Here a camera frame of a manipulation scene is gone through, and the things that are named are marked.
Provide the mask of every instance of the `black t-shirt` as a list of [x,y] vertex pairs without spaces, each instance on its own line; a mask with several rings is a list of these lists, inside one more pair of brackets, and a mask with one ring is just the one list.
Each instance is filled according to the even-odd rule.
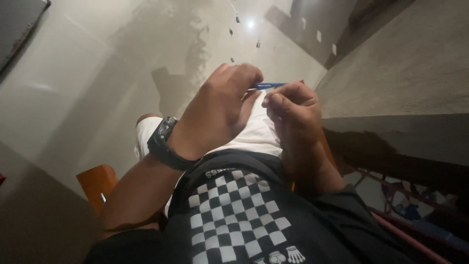
[[302,198],[272,155],[206,155],[174,190],[168,224],[96,243],[86,263],[412,263],[352,186]]

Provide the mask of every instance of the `knee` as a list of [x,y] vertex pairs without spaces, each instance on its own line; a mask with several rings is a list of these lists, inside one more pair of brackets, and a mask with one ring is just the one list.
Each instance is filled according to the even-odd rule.
[[149,117],[160,117],[158,114],[155,114],[155,113],[148,113],[148,114],[144,114],[143,116],[139,117],[139,119],[137,120],[137,124],[135,126],[138,125],[138,123],[140,123],[142,120],[144,120],[145,118],[149,118]]

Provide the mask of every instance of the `person's left hand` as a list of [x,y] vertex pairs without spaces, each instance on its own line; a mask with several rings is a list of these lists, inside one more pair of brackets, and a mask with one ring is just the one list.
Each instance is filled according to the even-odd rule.
[[220,65],[187,106],[168,139],[179,156],[196,160],[233,140],[246,126],[260,91],[249,91],[264,80],[259,68]]

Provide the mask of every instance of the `blue object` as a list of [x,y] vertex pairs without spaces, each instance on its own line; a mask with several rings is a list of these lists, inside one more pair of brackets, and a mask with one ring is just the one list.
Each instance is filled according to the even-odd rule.
[[259,84],[255,84],[254,87],[258,90],[264,90],[264,89],[269,89],[269,88],[274,88],[274,87],[280,87],[285,84],[286,83],[259,83]]

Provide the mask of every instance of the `person's right hand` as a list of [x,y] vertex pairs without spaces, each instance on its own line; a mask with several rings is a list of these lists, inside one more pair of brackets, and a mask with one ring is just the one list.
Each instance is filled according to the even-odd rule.
[[320,166],[324,157],[317,156],[322,153],[317,148],[322,149],[319,140],[323,132],[316,93],[303,83],[293,82],[267,94],[262,106],[275,124],[287,173],[297,175],[298,170],[307,169],[305,166]]

